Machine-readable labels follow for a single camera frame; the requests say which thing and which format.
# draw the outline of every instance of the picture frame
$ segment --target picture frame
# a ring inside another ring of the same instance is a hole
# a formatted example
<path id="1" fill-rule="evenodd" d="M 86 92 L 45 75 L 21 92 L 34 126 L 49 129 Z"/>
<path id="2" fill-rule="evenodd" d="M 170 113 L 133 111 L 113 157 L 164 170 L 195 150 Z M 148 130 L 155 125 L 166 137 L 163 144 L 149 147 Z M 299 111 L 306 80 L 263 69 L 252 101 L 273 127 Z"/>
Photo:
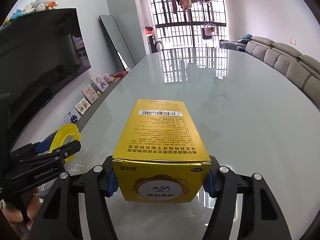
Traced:
<path id="1" fill-rule="evenodd" d="M 87 85 L 81 91 L 91 104 L 99 98 L 91 85 Z"/>
<path id="2" fill-rule="evenodd" d="M 81 115 L 78 113 L 77 109 L 72 108 L 69 113 L 63 118 L 66 124 L 74 123 L 76 124 L 81 118 Z"/>
<path id="3" fill-rule="evenodd" d="M 87 110 L 81 103 L 76 104 L 75 108 L 80 112 L 80 114 L 84 114 L 84 112 Z"/>
<path id="4" fill-rule="evenodd" d="M 79 102 L 79 104 L 82 104 L 85 109 L 88 109 L 91 106 L 85 98 L 82 98 L 82 100 Z"/>
<path id="5" fill-rule="evenodd" d="M 103 77 L 101 77 L 101 76 L 98 76 L 98 75 L 92 76 L 90 79 L 98 87 L 98 89 L 101 92 L 104 92 L 107 89 L 107 87 L 109 86 L 107 81 L 105 81 L 103 79 Z"/>

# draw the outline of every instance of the white wall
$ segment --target white wall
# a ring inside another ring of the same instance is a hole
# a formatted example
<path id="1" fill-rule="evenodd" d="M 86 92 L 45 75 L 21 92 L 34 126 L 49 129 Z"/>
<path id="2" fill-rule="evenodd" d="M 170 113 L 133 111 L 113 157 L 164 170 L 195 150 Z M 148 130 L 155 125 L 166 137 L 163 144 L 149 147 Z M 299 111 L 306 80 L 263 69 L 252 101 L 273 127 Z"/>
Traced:
<path id="1" fill-rule="evenodd" d="M 149 54 L 140 0 L 107 0 L 107 2 L 109 13 L 115 18 L 137 64 Z"/>
<path id="2" fill-rule="evenodd" d="M 320 61 L 320 25 L 303 0 L 236 1 L 241 36 L 250 33 L 286 43 Z"/>
<path id="3" fill-rule="evenodd" d="M 17 9 L 23 9 L 32 1 L 35 0 L 18 0 L 9 15 Z M 81 89 L 90 84 L 91 74 L 117 71 L 99 25 L 99 15 L 109 13 L 107 0 L 57 0 L 56 2 L 58 8 L 77 8 L 81 33 L 92 68 L 61 90 L 35 116 L 18 139 L 14 149 L 29 142 L 42 141 L 47 135 L 64 125 L 63 117 L 82 99 Z"/>

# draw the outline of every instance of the human hand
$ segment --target human hand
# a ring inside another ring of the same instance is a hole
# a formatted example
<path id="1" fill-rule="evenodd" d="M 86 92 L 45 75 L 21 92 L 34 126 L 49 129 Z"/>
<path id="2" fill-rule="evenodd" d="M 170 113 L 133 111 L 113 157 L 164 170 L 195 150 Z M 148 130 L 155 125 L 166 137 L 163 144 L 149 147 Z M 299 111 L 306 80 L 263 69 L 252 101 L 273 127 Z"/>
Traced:
<path id="1" fill-rule="evenodd" d="M 30 200 L 29 206 L 27 208 L 27 215 L 30 218 L 30 221 L 27 223 L 27 228 L 30 230 L 34 221 L 34 218 L 36 217 L 41 203 L 39 200 L 39 197 L 37 197 L 35 194 L 39 192 L 38 188 L 33 189 L 32 191 L 32 198 Z M 3 215 L 9 222 L 9 224 L 12 226 L 14 231 L 23 238 L 21 235 L 21 230 L 17 226 L 18 223 L 23 222 L 23 216 L 20 210 L 11 208 L 8 206 L 4 206 L 2 210 Z"/>

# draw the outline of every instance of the gray sofa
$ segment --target gray sofa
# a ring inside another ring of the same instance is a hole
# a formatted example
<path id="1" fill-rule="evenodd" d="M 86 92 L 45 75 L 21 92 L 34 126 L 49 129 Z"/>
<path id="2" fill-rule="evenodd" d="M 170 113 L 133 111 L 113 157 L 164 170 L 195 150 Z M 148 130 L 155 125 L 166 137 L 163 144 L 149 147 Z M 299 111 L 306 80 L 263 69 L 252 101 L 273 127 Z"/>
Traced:
<path id="1" fill-rule="evenodd" d="M 285 75 L 320 108 L 320 62 L 295 48 L 263 37 L 252 37 L 246 53 Z"/>

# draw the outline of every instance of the flat screen tv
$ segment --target flat screen tv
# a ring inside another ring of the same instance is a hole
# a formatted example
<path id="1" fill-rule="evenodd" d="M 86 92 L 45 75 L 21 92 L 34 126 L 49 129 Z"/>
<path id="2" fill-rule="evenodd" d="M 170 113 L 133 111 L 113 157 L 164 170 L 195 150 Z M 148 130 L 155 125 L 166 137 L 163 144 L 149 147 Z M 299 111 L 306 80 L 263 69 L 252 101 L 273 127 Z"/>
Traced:
<path id="1" fill-rule="evenodd" d="M 35 12 L 0 28 L 0 94 L 10 93 L 9 149 L 37 112 L 90 67 L 75 8 Z"/>

